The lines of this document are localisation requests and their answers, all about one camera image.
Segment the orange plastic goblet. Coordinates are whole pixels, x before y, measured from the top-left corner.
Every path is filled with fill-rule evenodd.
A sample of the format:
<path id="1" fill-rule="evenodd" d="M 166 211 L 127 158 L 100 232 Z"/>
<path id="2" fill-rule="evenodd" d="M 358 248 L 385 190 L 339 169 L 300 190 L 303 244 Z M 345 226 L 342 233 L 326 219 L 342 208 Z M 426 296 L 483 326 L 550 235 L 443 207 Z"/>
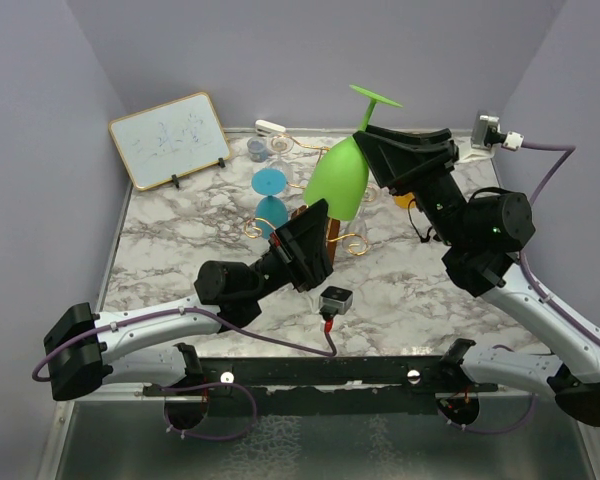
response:
<path id="1" fill-rule="evenodd" d="M 395 204 L 401 209 L 410 209 L 415 205 L 415 197 L 409 193 L 394 198 Z"/>

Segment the blue plastic goblet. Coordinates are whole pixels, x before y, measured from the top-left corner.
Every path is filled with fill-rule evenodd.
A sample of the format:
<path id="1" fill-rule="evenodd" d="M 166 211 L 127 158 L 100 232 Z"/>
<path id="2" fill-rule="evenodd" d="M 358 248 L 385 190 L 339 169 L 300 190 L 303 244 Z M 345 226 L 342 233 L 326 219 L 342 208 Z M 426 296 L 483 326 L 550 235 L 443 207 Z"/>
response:
<path id="1" fill-rule="evenodd" d="M 259 228 L 263 238 L 268 238 L 276 228 L 288 220 L 288 211 L 284 202 L 278 197 L 286 188 L 285 175 L 277 169 L 264 168 L 254 174 L 251 181 L 253 190 L 262 195 L 254 217 L 255 226 Z"/>

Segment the green plastic goblet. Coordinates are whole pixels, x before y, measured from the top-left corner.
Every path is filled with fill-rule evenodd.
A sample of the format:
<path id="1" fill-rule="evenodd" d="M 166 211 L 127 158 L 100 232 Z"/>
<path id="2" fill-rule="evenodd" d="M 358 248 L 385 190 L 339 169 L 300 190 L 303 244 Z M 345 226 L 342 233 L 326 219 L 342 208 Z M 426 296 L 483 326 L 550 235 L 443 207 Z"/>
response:
<path id="1" fill-rule="evenodd" d="M 368 185 L 369 167 L 352 135 L 347 136 L 317 162 L 303 199 L 307 206 L 320 200 L 328 204 L 327 215 L 339 221 L 353 220 Z"/>

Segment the clear wine glass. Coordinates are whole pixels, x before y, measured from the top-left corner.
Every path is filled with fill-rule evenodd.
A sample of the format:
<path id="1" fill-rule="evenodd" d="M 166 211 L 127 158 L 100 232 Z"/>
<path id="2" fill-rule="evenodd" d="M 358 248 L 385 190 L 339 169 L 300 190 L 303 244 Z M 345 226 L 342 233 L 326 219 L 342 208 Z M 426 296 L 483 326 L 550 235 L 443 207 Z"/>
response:
<path id="1" fill-rule="evenodd" d="M 352 255 L 361 256 L 366 253 L 369 247 L 364 211 L 365 208 L 361 206 L 356 217 L 347 225 L 345 230 L 345 233 L 349 234 L 349 237 L 345 238 L 342 243 Z"/>
<path id="2" fill-rule="evenodd" d="M 366 204 L 374 203 L 380 196 L 380 189 L 377 185 L 369 183 L 363 194 L 362 202 Z"/>
<path id="3" fill-rule="evenodd" d="M 272 158 L 269 167 L 281 172 L 289 185 L 294 184 L 294 169 L 288 160 L 293 146 L 294 142 L 285 133 L 271 133 L 266 137 L 266 147 Z"/>

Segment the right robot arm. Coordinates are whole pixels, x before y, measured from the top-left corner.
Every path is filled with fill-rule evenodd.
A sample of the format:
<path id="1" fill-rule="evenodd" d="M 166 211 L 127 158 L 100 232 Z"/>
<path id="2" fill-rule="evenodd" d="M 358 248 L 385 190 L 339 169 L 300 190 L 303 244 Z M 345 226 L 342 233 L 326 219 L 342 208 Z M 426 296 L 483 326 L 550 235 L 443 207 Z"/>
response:
<path id="1" fill-rule="evenodd" d="M 575 420 L 600 427 L 600 328 L 530 272 L 521 252 L 535 233 L 527 196 L 486 187 L 466 197 L 452 175 L 459 150 L 449 130 L 408 134 L 368 126 L 353 139 L 379 187 L 414 195 L 448 248 L 442 261 L 454 285 L 512 317 L 550 350 L 520 354 L 458 339 L 442 358 L 441 383 L 452 391 L 495 384 L 546 395 Z"/>

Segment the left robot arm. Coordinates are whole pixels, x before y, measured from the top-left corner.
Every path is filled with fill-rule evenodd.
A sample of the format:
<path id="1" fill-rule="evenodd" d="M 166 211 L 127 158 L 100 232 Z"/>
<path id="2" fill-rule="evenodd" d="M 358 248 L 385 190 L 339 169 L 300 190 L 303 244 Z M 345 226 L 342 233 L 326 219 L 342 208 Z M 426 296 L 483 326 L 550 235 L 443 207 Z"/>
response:
<path id="1" fill-rule="evenodd" d="M 333 268 L 326 247 L 328 203 L 320 200 L 277 228 L 253 264 L 207 261 L 194 294 L 139 310 L 98 312 L 69 307 L 46 334 L 34 380 L 50 384 L 56 401 L 81 398 L 106 383 L 170 386 L 186 395 L 201 371 L 184 337 L 238 331 L 261 313 L 260 300 L 287 284 L 304 292 Z"/>

